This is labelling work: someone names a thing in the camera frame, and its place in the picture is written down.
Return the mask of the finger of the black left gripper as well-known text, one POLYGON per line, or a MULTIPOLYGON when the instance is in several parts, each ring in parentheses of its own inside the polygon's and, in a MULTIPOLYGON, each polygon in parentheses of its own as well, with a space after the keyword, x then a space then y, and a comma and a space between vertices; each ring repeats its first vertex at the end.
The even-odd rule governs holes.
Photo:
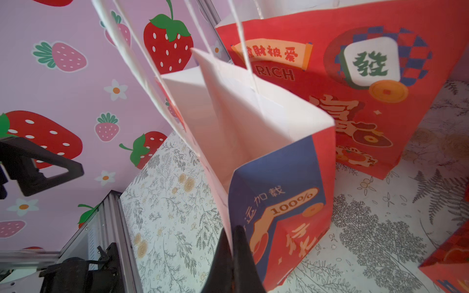
POLYGON ((54 154, 22 137, 1 139, 1 196, 7 197, 5 184, 15 180, 26 197, 54 188, 84 175, 79 162, 54 154), (61 167, 67 171, 46 177, 35 160, 61 167))

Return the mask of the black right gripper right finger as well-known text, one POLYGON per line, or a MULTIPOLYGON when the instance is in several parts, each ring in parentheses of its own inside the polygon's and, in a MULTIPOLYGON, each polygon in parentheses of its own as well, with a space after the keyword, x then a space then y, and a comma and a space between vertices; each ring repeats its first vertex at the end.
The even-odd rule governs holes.
POLYGON ((235 293, 266 293, 242 226, 233 231, 233 278, 235 293))

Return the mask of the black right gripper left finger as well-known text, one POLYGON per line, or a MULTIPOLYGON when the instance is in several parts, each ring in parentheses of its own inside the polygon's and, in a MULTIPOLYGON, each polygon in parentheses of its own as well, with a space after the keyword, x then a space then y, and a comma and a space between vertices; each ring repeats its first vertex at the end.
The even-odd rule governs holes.
POLYGON ((222 229, 208 278, 201 293, 231 293, 232 283, 232 253, 226 232, 222 229))

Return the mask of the red paper gift bag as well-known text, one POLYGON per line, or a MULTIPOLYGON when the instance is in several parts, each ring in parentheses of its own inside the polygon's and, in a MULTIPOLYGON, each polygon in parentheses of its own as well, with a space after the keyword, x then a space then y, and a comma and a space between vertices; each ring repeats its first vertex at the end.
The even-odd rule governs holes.
POLYGON ((197 67, 165 74, 140 46, 151 81, 105 2, 93 5, 138 83, 203 166, 232 261, 233 231, 242 226, 265 291, 278 287, 330 228, 333 118, 210 49, 191 50, 197 67))

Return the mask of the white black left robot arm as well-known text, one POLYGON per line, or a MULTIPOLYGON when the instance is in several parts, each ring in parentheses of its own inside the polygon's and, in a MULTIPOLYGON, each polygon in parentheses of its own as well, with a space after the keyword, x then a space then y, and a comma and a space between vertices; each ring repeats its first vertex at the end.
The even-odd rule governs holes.
MULTIPOLYGON (((1 139, 1 184, 15 180, 26 197, 77 179, 83 166, 22 137, 1 139)), ((98 260, 77 256, 41 267, 43 293, 123 293, 125 279, 116 242, 96 247, 98 260)))

